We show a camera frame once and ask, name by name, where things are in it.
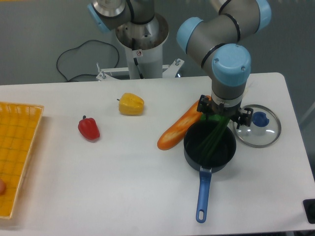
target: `yellow basket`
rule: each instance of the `yellow basket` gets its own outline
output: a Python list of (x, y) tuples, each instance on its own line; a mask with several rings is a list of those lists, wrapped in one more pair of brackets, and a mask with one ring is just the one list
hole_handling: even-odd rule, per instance
[(0, 195), (0, 218), (12, 217), (44, 107), (0, 102), (0, 178), (6, 184)]

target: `black pot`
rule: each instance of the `black pot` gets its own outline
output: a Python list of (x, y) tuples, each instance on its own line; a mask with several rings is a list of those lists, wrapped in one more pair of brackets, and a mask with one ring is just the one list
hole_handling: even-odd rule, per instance
[(203, 158), (197, 146), (211, 133), (218, 121), (202, 120), (193, 124), (184, 137), (184, 154), (187, 162), (199, 171), (200, 187), (197, 203), (196, 220), (204, 223), (207, 218), (207, 208), (212, 173), (221, 170), (232, 159), (236, 150), (233, 132), (227, 127), (211, 158)]

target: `glass lid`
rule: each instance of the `glass lid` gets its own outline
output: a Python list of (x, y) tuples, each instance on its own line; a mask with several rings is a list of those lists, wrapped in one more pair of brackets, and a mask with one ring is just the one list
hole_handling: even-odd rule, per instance
[(281, 123), (275, 113), (269, 108), (251, 104), (243, 108), (252, 108), (252, 123), (250, 127), (241, 125), (236, 129), (237, 123), (233, 123), (236, 136), (246, 145), (254, 148), (265, 148), (274, 143), (281, 133)]

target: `red bell pepper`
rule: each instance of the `red bell pepper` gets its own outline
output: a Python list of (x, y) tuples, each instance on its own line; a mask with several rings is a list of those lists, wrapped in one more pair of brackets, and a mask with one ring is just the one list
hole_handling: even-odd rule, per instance
[(90, 141), (99, 138), (99, 130), (96, 121), (93, 118), (86, 118), (86, 116), (83, 116), (83, 119), (79, 122), (78, 128), (83, 137)]

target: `gray floor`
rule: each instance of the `gray floor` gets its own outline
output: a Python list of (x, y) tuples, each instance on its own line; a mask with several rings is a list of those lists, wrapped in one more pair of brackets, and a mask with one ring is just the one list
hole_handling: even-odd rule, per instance
[[(118, 67), (126, 66), (123, 49), (112, 33), (98, 31), (87, 11), (90, 0), (41, 0), (0, 2), (0, 85), (54, 83), (65, 79), (56, 70), (56, 60), (65, 50), (89, 39), (119, 48)], [(240, 42), (252, 56), (252, 72), (280, 72), (285, 78), (298, 120), (315, 101), (315, 0), (269, 0), (271, 24)], [(205, 21), (217, 16), (209, 0), (157, 0), (156, 12), (169, 23), (163, 63), (182, 58), (184, 76), (205, 73), (176, 43), (176, 32), (192, 16)], [(60, 69), (71, 78), (97, 73), (96, 62), (111, 68), (117, 59), (107, 46), (91, 43), (60, 60)], [(94, 80), (93, 77), (81, 78)], [(315, 114), (301, 127), (310, 164), (315, 173)]]

